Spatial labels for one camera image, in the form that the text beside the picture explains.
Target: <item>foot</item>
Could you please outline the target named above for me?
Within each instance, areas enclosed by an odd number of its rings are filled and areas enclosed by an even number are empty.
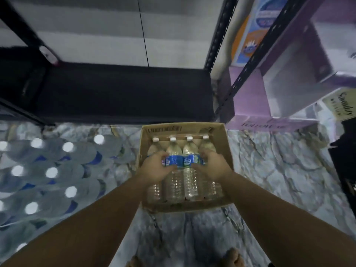
[[[125,267],[144,267],[141,260],[137,256],[133,256],[130,261],[126,263]]]
[[[245,262],[236,248],[230,248],[221,259],[221,267],[245,267]]]

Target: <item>plastic water bottle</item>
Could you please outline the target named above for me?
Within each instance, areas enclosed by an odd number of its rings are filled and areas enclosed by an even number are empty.
[[[147,157],[153,155],[154,153],[163,150],[159,144],[159,138],[153,138],[153,143],[149,147],[147,152]],[[162,182],[150,186],[147,190],[147,202],[154,203],[162,200]]]
[[[83,179],[65,189],[65,197],[87,206],[106,195],[118,185],[114,178]]]
[[[58,167],[48,168],[46,176],[53,179],[56,184],[69,183],[84,177],[84,167],[81,164],[69,161]]]
[[[62,147],[65,143],[64,139],[33,139],[30,145],[33,148],[39,149],[41,156],[37,160],[48,160],[48,161],[66,161],[70,157],[66,155]]]
[[[14,166],[11,169],[11,174],[19,176],[23,181],[27,182],[28,187],[26,188],[33,188],[36,185],[55,184],[55,182],[48,177],[48,170],[55,166],[54,162],[36,161],[31,164]]]
[[[11,168],[0,170],[0,192],[14,193],[25,185],[18,176],[11,174]]]
[[[41,150],[33,148],[29,140],[0,141],[0,151],[18,163],[31,163],[41,155]]]
[[[177,144],[177,139],[172,137],[167,148],[169,156],[166,158],[166,166],[177,165],[178,170],[171,172],[165,178],[166,199],[169,202],[184,201],[184,182],[183,182],[183,153]]]
[[[94,137],[96,149],[103,157],[113,158],[118,163],[129,163],[135,160],[135,154],[121,137],[114,135],[96,135]]]
[[[110,160],[103,159],[101,153],[90,142],[66,142],[63,145],[63,150],[69,153],[71,161],[78,164],[98,168],[108,168],[110,166]]]
[[[201,148],[209,149],[216,152],[216,148],[213,143],[209,140],[208,135],[204,135],[203,141],[200,145]],[[202,164],[205,165],[206,161],[202,159]],[[223,197],[223,189],[221,185],[217,182],[210,181],[206,176],[202,176],[202,186],[203,186],[203,195],[207,199],[216,199],[218,197]]]
[[[198,147],[193,142],[193,137],[187,137],[187,143],[183,148],[184,156],[184,191],[185,198],[188,200],[202,199],[200,189],[200,174],[191,167],[192,163],[200,163]]]

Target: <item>open cardboard box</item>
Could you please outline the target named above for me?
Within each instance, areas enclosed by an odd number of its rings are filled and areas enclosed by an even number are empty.
[[[139,168],[145,161],[147,152],[152,144],[152,138],[159,138],[159,142],[164,149],[169,145],[171,137],[177,138],[177,143],[183,148],[187,136],[193,136],[194,143],[199,147],[203,135],[209,135],[209,139],[216,147],[216,151],[222,154],[227,163],[234,170],[233,158],[231,155],[228,136],[223,123],[161,123],[157,125],[146,125],[142,127],[140,139],[140,151],[137,156],[136,166]],[[185,200],[181,203],[154,203],[147,202],[147,196],[144,196],[142,207],[151,212],[184,212],[197,211],[210,208],[216,208],[232,203],[227,197],[216,200],[202,200],[191,202]]]

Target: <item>marble floor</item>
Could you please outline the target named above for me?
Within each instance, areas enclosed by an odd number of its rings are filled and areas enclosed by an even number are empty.
[[[41,130],[30,123],[0,123],[0,139],[62,137],[91,140],[96,133],[113,130],[127,136],[137,154],[140,127],[60,124]],[[327,143],[309,130],[268,133],[228,130],[236,172],[278,197],[308,211],[356,240],[356,220],[327,151]],[[6,158],[0,168],[9,166]],[[118,185],[130,178],[135,165],[115,164],[112,174]],[[267,266],[262,251],[234,205],[209,211],[149,214],[138,209],[110,267],[125,266],[133,256],[146,267],[210,266],[230,247],[237,247],[246,266]]]

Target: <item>bottle cap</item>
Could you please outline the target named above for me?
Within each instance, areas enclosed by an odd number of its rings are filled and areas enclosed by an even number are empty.
[[[9,147],[9,143],[7,141],[0,141],[0,151],[5,152]]]
[[[45,145],[42,139],[35,138],[31,140],[30,142],[31,147],[37,148],[37,149],[42,149]]]
[[[26,207],[24,208],[24,212],[27,213],[28,215],[32,215],[38,211],[38,203],[37,202],[31,202]]]
[[[62,147],[63,151],[71,153],[74,151],[74,144],[71,142],[66,142]]]
[[[21,248],[23,248],[23,247],[26,246],[26,245],[27,245],[26,242],[19,244],[19,246],[16,248],[16,252],[19,251]]]
[[[46,170],[47,178],[56,178],[58,175],[58,169],[56,167],[51,167]]]
[[[104,141],[105,141],[105,139],[104,139],[104,136],[103,136],[103,135],[96,135],[96,136],[94,137],[94,142],[95,142],[96,144],[104,144]]]
[[[74,197],[77,194],[77,188],[76,187],[68,187],[65,190],[65,196],[66,197]]]
[[[21,165],[16,165],[12,167],[11,174],[13,176],[22,176],[24,174],[24,167]]]

